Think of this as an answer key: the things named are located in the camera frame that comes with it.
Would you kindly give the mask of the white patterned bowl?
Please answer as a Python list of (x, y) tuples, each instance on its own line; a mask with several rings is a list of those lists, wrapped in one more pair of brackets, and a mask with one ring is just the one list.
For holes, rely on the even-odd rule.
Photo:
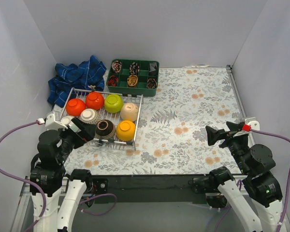
[(79, 116), (79, 119), (86, 124), (96, 124), (96, 116), (95, 110), (93, 109), (85, 109)]

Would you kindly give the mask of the orange bowl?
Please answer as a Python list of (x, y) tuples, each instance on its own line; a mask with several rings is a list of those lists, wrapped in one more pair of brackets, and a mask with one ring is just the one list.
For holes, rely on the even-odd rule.
[(66, 112), (70, 116), (78, 117), (86, 108), (86, 104), (81, 99), (71, 99), (66, 105)]

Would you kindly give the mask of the red-orange bowl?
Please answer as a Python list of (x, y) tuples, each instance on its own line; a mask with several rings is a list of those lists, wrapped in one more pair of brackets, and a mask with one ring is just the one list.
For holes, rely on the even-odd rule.
[(87, 95), (85, 104), (87, 108), (100, 110), (104, 106), (104, 97), (98, 92), (91, 92)]

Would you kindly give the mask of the pale green white bowl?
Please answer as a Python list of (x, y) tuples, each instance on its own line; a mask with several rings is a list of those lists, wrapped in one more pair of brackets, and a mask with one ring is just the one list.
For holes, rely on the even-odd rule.
[(68, 126), (73, 119), (73, 116), (65, 116), (61, 119), (61, 123), (63, 123), (65, 126)]

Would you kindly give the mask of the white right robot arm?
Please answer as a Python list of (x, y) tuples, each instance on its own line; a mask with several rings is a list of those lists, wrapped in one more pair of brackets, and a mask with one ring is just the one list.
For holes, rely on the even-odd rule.
[(283, 194), (279, 182), (270, 171), (276, 165), (273, 154), (265, 145), (248, 146), (249, 133), (260, 130), (259, 122), (246, 119), (238, 124), (226, 124), (228, 131), (205, 127), (208, 145), (223, 141), (219, 147), (229, 149), (241, 173), (245, 175), (241, 183), (257, 210), (253, 211), (247, 203), (235, 177), (225, 166), (213, 169), (209, 175), (194, 178), (189, 184), (196, 193), (221, 193), (246, 232), (285, 232)]

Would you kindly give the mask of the dark brown patterned bowl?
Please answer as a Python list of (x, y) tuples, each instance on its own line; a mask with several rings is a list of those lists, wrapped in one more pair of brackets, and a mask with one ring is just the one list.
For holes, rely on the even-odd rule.
[(103, 119), (96, 124), (95, 137), (98, 139), (111, 139), (114, 137), (116, 127), (110, 120)]

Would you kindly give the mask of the lime green bowl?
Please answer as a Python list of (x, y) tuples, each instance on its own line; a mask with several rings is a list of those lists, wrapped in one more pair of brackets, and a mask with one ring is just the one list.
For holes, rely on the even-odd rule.
[(121, 111), (124, 102), (117, 94), (110, 94), (104, 100), (104, 108), (109, 113), (118, 113)]

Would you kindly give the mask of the cream beige bowl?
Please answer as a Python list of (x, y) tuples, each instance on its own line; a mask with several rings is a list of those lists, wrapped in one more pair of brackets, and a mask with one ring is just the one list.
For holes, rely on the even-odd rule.
[(136, 121), (138, 117), (138, 106), (132, 102), (127, 102), (123, 105), (120, 111), (122, 120)]

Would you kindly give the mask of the blue plaid cloth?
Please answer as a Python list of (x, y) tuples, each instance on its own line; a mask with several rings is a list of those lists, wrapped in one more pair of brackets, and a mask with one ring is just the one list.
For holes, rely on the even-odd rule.
[(56, 76), (48, 81), (50, 94), (48, 103), (64, 107), (65, 102), (72, 88), (96, 91), (104, 90), (105, 65), (92, 55), (88, 61), (79, 65), (55, 65)]

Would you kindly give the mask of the yellow rolled tie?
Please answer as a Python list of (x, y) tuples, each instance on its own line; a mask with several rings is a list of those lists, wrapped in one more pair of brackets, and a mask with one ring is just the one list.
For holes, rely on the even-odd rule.
[(138, 84), (138, 76), (137, 75), (132, 74), (127, 78), (128, 87), (137, 87), (137, 84)]

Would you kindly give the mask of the pink black rolled tie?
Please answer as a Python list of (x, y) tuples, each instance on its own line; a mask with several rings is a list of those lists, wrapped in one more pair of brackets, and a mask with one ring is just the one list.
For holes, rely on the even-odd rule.
[(113, 61), (111, 68), (114, 73), (120, 73), (122, 68), (122, 61), (120, 60)]

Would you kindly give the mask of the green compartment organizer box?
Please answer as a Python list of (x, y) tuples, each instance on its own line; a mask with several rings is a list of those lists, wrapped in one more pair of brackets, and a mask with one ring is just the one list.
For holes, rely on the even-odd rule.
[(105, 85), (112, 93), (154, 97), (159, 70), (160, 64), (155, 60), (114, 59)]

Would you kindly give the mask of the dark multicolour rolled tie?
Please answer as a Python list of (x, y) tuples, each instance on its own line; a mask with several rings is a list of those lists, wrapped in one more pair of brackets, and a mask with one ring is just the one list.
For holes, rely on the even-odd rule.
[(139, 73), (140, 66), (137, 62), (132, 62), (130, 65), (130, 74), (137, 75)]

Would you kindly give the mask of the brown black rolled tie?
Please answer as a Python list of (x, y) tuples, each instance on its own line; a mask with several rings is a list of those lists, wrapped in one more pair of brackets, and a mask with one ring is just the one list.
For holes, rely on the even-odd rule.
[(155, 89), (157, 87), (156, 79), (155, 78), (148, 78), (146, 86), (148, 89)]

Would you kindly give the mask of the black folded item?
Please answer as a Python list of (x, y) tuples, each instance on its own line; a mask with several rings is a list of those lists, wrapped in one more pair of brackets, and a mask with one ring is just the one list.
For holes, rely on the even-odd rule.
[(155, 76), (158, 73), (158, 64), (156, 62), (151, 62), (149, 64), (149, 71), (148, 71), (148, 75), (149, 76)]

